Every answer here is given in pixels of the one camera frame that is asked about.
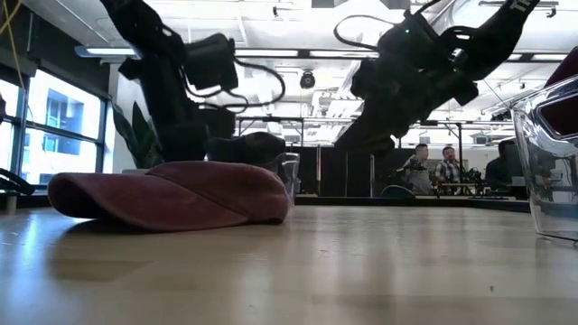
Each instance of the window frame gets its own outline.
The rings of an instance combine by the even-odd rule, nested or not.
[[[99,128],[98,128],[98,136],[96,138],[81,135],[75,132],[71,132],[68,130],[63,130],[58,127],[53,127],[49,125],[43,125],[39,123],[34,123],[33,121],[28,121],[28,97],[26,96],[30,90],[31,85],[31,78],[28,76],[24,76],[24,86],[26,89],[22,89],[22,86],[19,84],[14,84],[10,79],[2,79],[5,82],[9,82],[13,85],[18,87],[18,102],[16,106],[16,115],[15,116],[5,116],[4,121],[6,123],[10,123],[13,126],[14,130],[14,137],[12,143],[12,161],[10,164],[10,172],[13,172],[17,175],[22,174],[22,166],[23,166],[23,156],[24,156],[24,142],[26,137],[26,129],[30,128],[32,130],[39,130],[43,132],[47,132],[53,135],[59,135],[65,138],[80,140],[83,142],[88,142],[94,144],[97,148],[97,160],[95,161],[95,172],[102,172],[103,171],[103,159],[104,159],[104,152],[105,152],[105,132],[106,132],[106,117],[107,117],[107,106],[108,106],[108,99],[100,96],[99,94],[95,94],[94,92],[88,91],[83,87],[79,87],[73,83],[70,83],[66,79],[59,77],[57,74],[49,70],[38,69],[44,73],[47,73],[54,78],[60,79],[63,82],[70,84],[75,88],[79,88],[83,91],[86,91],[92,96],[95,96],[100,100],[100,115],[99,115]],[[33,186],[39,190],[45,190],[47,185],[43,184],[33,184]]]

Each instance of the yellow cable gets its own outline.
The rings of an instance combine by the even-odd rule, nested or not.
[[[16,7],[14,8],[14,11],[10,14],[10,16],[8,16],[8,8],[6,5],[6,1],[4,0],[3,2],[4,2],[4,11],[5,11],[5,15],[6,15],[6,21],[4,22],[2,27],[0,27],[0,35],[2,35],[2,33],[4,32],[6,27],[10,26],[10,22],[16,16],[16,13],[18,13],[18,9],[20,9],[20,5],[22,4],[19,0],[18,3],[16,4]]]
[[[14,17],[14,14],[18,11],[18,9],[20,8],[20,1],[18,1],[18,4],[16,4],[16,7],[14,9],[14,11],[10,14],[10,17],[8,17],[8,5],[6,4],[6,1],[4,1],[4,11],[5,11],[5,15],[6,15],[6,23],[8,25],[8,35],[10,36],[10,45],[12,46],[12,54],[14,55],[14,62],[16,63],[16,71],[18,72],[18,79],[20,80],[20,87],[22,87],[23,91],[24,91],[24,95],[26,96],[26,86],[24,85],[24,79],[22,78],[22,70],[20,69],[20,62],[18,60],[18,53],[16,53],[16,44],[14,42],[14,34],[12,33],[12,25],[10,24],[10,20],[12,19],[12,17]],[[2,28],[0,29],[0,35],[2,34],[2,32],[4,31],[4,26],[2,26]]]
[[[4,11],[5,11],[5,16],[6,16],[6,22],[0,28],[0,35],[2,35],[2,33],[4,32],[4,29],[6,27],[8,27],[8,36],[10,38],[10,45],[12,47],[12,54],[14,55],[14,62],[16,63],[16,72],[18,73],[18,79],[20,80],[20,86],[22,88],[22,91],[24,93],[24,98],[26,98],[25,101],[27,103],[28,91],[26,90],[26,86],[24,85],[24,79],[22,77],[22,71],[20,70],[20,61],[18,60],[18,53],[16,52],[16,44],[14,42],[14,34],[12,33],[12,25],[10,24],[10,22],[12,21],[12,18],[14,18],[15,14],[18,12],[18,9],[20,9],[21,4],[22,3],[20,2],[20,0],[18,0],[18,4],[16,4],[14,11],[10,14],[10,16],[8,16],[8,6],[6,4],[6,1],[4,1]],[[33,111],[30,109],[28,104],[26,104],[26,109],[28,110],[28,113],[30,114],[30,118],[32,119],[29,122],[32,122],[32,125],[36,125],[36,123],[34,122]],[[44,155],[46,156],[46,159],[48,160],[48,164],[50,165],[52,171],[56,172],[56,169],[54,168],[54,165],[52,164],[51,157],[46,153],[46,150],[44,150],[44,148],[42,148],[42,151],[44,152]]]

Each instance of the baseball cap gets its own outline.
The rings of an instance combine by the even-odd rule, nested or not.
[[[152,231],[280,224],[293,205],[273,172],[226,162],[167,162],[145,174],[63,172],[48,197],[66,216]]]

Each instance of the desk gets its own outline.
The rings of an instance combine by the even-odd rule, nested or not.
[[[416,199],[426,199],[426,200],[484,200],[475,198],[471,195],[442,195],[442,196],[416,196]],[[504,200],[516,200],[516,197],[500,197]]]
[[[437,188],[438,190],[442,191],[442,195],[443,194],[447,194],[447,190],[450,188],[459,188],[462,189],[462,192],[465,192],[466,194],[473,194],[471,192],[471,188],[475,188],[476,184],[474,183],[443,183],[443,184],[438,184]]]
[[[576,251],[539,239],[527,214],[296,207],[281,226],[139,236],[81,230],[51,209],[17,217],[0,218],[1,324],[544,325],[578,317]]]

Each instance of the man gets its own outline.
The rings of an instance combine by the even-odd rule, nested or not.
[[[406,182],[409,190],[415,195],[431,195],[432,183],[430,182],[430,172],[427,170],[425,161],[429,150],[427,144],[418,144],[415,147],[415,154],[404,164]]]
[[[504,140],[498,144],[499,157],[486,166],[486,182],[492,190],[508,190],[512,177],[508,170],[506,146],[516,144],[512,140]]]
[[[440,183],[456,183],[460,181],[460,162],[455,159],[455,150],[446,146],[442,150],[443,161],[435,166],[435,178]]]

